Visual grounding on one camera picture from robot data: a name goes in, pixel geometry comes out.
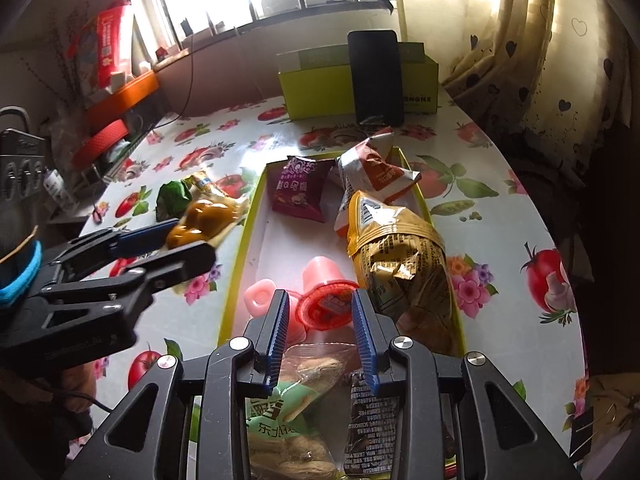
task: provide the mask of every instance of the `green box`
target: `green box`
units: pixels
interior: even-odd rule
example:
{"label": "green box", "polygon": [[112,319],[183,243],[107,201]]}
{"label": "green box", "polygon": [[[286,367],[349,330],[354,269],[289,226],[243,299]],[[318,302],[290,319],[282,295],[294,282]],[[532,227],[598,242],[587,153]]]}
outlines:
{"label": "green box", "polygon": [[[422,43],[398,43],[404,111],[438,110],[438,64]],[[280,85],[293,120],[353,114],[353,86],[347,45],[331,45],[276,56]]]}

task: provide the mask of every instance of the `windowsill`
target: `windowsill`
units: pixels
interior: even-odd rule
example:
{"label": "windowsill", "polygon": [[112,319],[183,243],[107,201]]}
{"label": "windowsill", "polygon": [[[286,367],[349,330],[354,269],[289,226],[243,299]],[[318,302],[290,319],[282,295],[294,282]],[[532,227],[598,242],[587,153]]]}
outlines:
{"label": "windowsill", "polygon": [[275,16],[269,16],[268,18],[262,18],[255,22],[247,23],[246,25],[242,25],[238,28],[233,28],[231,30],[225,30],[224,32],[220,32],[219,34],[215,34],[210,38],[206,38],[198,42],[198,44],[194,47],[193,52],[191,49],[184,48],[178,54],[173,56],[169,56],[166,59],[156,63],[153,65],[154,72],[159,72],[163,68],[168,67],[174,62],[182,59],[183,57],[187,57],[189,54],[194,54],[195,52],[202,50],[203,48],[207,48],[212,44],[219,43],[220,41],[229,40],[239,34],[244,34],[254,28],[260,27],[268,27],[269,25],[275,25],[277,23],[288,22],[290,20],[296,20],[299,18],[306,18],[307,16],[319,16],[320,14],[332,14],[334,12],[345,12],[347,10],[376,10],[383,9],[389,10],[393,12],[394,8],[392,7],[392,3],[388,0],[370,0],[364,2],[335,2],[334,4],[324,4],[321,6],[315,7],[307,7],[306,9],[297,9],[290,10],[289,12],[283,12],[281,14],[276,14]]}

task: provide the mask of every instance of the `purple snack bag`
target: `purple snack bag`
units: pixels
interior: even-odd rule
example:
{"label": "purple snack bag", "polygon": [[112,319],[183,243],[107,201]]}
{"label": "purple snack bag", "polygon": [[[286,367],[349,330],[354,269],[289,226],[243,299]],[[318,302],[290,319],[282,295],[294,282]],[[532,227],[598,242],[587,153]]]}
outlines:
{"label": "purple snack bag", "polygon": [[285,215],[324,222],[320,199],[324,181],[334,164],[332,158],[290,156],[277,182],[273,182],[271,208]]}

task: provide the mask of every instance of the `smartphone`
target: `smartphone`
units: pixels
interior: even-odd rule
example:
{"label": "smartphone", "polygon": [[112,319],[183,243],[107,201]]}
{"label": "smartphone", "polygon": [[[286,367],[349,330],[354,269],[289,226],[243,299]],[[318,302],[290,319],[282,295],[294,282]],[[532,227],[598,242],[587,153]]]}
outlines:
{"label": "smartphone", "polygon": [[392,30],[354,30],[347,35],[353,99],[359,124],[404,123],[398,37]]}

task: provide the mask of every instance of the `screw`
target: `screw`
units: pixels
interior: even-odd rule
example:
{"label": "screw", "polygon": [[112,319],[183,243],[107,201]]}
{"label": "screw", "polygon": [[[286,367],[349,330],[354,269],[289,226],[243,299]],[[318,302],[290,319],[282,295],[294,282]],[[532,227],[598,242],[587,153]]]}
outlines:
{"label": "screw", "polygon": [[176,359],[174,356],[163,355],[161,358],[158,359],[158,366],[167,370],[168,368],[174,367],[177,362],[178,362],[178,359]]}
{"label": "screw", "polygon": [[249,340],[245,337],[235,337],[229,341],[229,346],[233,350],[244,350],[249,346]]}
{"label": "screw", "polygon": [[414,340],[405,335],[399,335],[394,339],[394,346],[396,348],[411,348],[414,345]]}
{"label": "screw", "polygon": [[486,362],[486,357],[484,357],[484,354],[481,354],[480,352],[469,352],[466,355],[466,360],[473,366],[482,366]]}

